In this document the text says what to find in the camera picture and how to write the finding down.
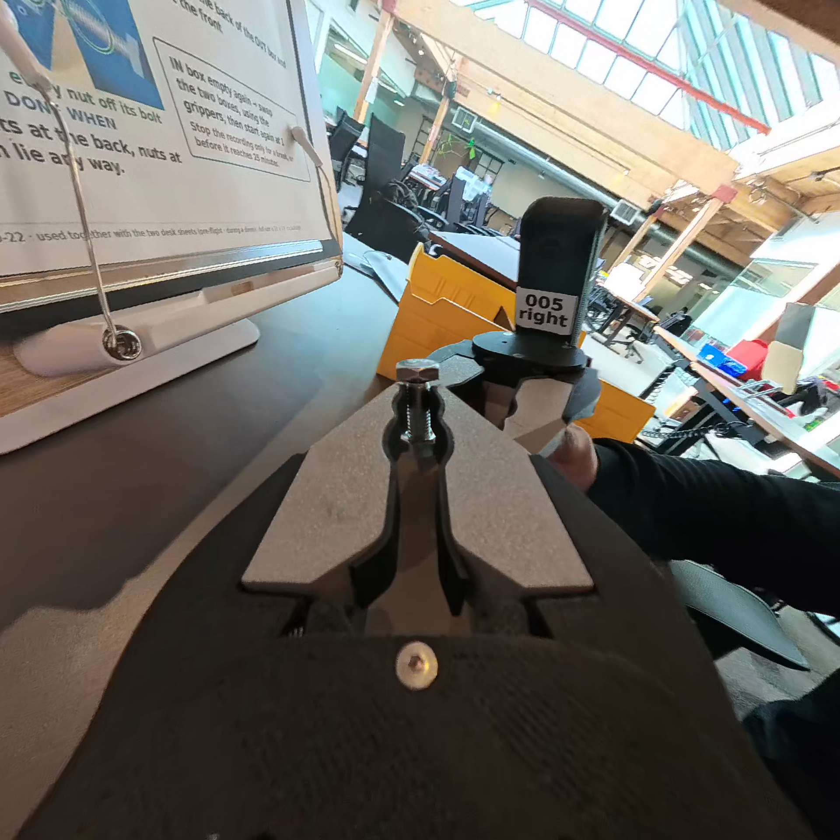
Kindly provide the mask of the long background desk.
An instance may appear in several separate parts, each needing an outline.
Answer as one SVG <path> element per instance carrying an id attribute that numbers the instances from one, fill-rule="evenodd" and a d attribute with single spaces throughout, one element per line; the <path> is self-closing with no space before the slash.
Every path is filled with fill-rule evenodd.
<path id="1" fill-rule="evenodd" d="M 732 377 L 709 367 L 684 340 L 660 327 L 654 329 L 656 341 L 675 351 L 677 360 L 658 378 L 664 382 L 672 370 L 682 369 L 696 375 L 691 400 L 698 400 L 702 408 L 684 426 L 709 429 L 716 416 L 720 423 L 736 424 L 736 435 L 753 445 L 772 437 L 792 455 L 775 462 L 777 470 L 789 471 L 797 461 L 804 462 L 819 480 L 838 480 L 839 477 L 839 416 L 834 414 L 807 429 L 797 417 L 789 416 L 784 406 L 773 402 L 769 392 L 753 393 L 744 389 Z"/>

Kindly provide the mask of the person's right forearm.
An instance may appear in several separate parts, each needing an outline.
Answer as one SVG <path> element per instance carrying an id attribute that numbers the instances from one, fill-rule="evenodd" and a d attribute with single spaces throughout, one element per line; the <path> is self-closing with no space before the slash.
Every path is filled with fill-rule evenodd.
<path id="1" fill-rule="evenodd" d="M 595 441 L 589 498 L 646 553 L 839 615 L 838 485 Z"/>

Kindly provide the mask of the background office table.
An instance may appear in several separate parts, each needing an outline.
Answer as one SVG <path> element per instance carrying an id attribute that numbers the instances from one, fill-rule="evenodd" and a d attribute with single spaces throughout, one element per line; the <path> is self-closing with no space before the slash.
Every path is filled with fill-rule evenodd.
<path id="1" fill-rule="evenodd" d="M 451 259 L 511 291 L 517 289 L 520 244 L 515 239 L 440 231 L 430 232 L 428 239 Z"/>

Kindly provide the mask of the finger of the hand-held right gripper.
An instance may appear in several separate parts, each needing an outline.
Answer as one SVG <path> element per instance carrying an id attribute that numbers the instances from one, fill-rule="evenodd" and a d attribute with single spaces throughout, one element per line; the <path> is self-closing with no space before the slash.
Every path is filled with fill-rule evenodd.
<path id="1" fill-rule="evenodd" d="M 568 424 L 564 412 L 572 391 L 571 383 L 556 379 L 521 380 L 502 430 L 530 455 L 541 454 Z"/>
<path id="2" fill-rule="evenodd" d="M 486 382 L 486 419 L 505 431 L 510 415 L 517 410 L 518 386 Z"/>

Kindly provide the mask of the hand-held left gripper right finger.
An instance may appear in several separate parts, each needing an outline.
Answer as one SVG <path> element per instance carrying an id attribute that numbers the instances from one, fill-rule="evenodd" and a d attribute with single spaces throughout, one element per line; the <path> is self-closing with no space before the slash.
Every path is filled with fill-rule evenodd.
<path id="1" fill-rule="evenodd" d="M 449 389 L 434 392 L 437 570 L 449 611 L 593 594 L 527 449 Z"/>

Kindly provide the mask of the red box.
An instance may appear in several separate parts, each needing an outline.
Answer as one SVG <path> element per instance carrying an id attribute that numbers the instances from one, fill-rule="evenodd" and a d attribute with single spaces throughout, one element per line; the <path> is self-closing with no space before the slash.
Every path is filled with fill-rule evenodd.
<path id="1" fill-rule="evenodd" d="M 769 344 L 760 339 L 741 340 L 727 349 L 726 372 L 740 382 L 758 381 L 762 378 Z"/>

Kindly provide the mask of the wooden document stand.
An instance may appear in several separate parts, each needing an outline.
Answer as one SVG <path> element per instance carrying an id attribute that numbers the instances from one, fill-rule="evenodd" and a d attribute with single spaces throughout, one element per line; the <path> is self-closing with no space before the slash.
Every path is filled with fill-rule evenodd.
<path id="1" fill-rule="evenodd" d="M 299 25 L 330 238 L 102 264 L 52 83 L 2 2 L 2 454 L 252 346 L 251 318 L 332 284 L 342 227 L 306 4 Z"/>

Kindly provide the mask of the black office chair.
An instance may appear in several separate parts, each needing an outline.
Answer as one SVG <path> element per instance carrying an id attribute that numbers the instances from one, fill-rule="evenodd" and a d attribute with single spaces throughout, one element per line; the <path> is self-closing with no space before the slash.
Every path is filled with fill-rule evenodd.
<path id="1" fill-rule="evenodd" d="M 407 199 L 400 179 L 404 143 L 403 133 L 371 116 L 362 194 L 344 234 L 408 264 L 427 231 L 419 214 L 398 201 Z"/>
<path id="2" fill-rule="evenodd" d="M 337 193 L 340 192 L 343 178 L 349 166 L 353 147 L 364 131 L 364 123 L 354 120 L 346 111 L 339 108 L 337 123 L 329 136 L 329 150 L 332 171 Z"/>

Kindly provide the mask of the pale flat sheet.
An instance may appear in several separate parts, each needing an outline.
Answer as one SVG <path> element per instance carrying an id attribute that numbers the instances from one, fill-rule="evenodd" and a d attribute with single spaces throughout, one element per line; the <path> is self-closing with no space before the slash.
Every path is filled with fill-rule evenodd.
<path id="1" fill-rule="evenodd" d="M 377 282 L 396 304 L 401 302 L 407 286 L 407 263 L 347 234 L 343 236 L 343 263 Z"/>

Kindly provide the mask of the yellow plastic bin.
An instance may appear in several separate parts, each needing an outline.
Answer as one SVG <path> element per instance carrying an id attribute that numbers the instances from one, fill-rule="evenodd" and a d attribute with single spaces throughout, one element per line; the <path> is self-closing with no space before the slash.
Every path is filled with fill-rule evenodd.
<path id="1" fill-rule="evenodd" d="M 393 381 L 396 364 L 430 358 L 432 352 L 492 330 L 512 330 L 516 294 L 446 256 L 430 256 L 417 245 L 408 263 L 406 288 L 398 304 L 377 374 Z M 600 381 L 594 412 L 576 420 L 593 438 L 633 443 L 655 408 Z"/>

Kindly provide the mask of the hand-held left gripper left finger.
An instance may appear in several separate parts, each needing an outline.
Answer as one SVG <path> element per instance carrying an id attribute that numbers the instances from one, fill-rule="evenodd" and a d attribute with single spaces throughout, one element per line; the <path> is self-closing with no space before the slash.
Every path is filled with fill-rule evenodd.
<path id="1" fill-rule="evenodd" d="M 303 456 L 241 585 L 366 608 L 396 570 L 397 385 L 334 428 Z"/>

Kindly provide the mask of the blue storage crate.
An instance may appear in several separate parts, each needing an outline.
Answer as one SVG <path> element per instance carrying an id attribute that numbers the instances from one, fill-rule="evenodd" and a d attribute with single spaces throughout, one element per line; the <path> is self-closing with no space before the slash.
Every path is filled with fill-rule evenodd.
<path id="1" fill-rule="evenodd" d="M 735 360 L 713 344 L 706 343 L 696 352 L 697 361 L 732 379 L 744 376 L 748 366 Z"/>

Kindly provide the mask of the person's right hand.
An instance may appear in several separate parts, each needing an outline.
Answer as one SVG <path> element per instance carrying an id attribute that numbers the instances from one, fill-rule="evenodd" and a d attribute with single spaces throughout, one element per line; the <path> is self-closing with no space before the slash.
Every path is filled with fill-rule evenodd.
<path id="1" fill-rule="evenodd" d="M 580 492 L 587 494 L 594 485 L 600 462 L 591 436 L 581 426 L 569 424 L 544 457 Z"/>

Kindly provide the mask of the steel hex bolt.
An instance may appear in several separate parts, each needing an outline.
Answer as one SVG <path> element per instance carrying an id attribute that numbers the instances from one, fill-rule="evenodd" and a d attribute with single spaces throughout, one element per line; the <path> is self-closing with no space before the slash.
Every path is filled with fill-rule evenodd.
<path id="1" fill-rule="evenodd" d="M 430 459 L 436 443 L 432 398 L 439 365 L 428 358 L 403 360 L 395 374 L 403 404 L 401 440 L 418 459 Z"/>

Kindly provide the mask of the grey office chair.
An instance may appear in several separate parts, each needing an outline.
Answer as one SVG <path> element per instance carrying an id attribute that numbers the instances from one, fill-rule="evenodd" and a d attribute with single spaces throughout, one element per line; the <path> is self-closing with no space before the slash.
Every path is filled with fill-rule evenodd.
<path id="1" fill-rule="evenodd" d="M 675 591 L 715 660 L 743 650 L 801 673 L 838 671 L 838 619 L 795 609 L 764 590 L 727 580 L 710 566 L 668 563 Z"/>

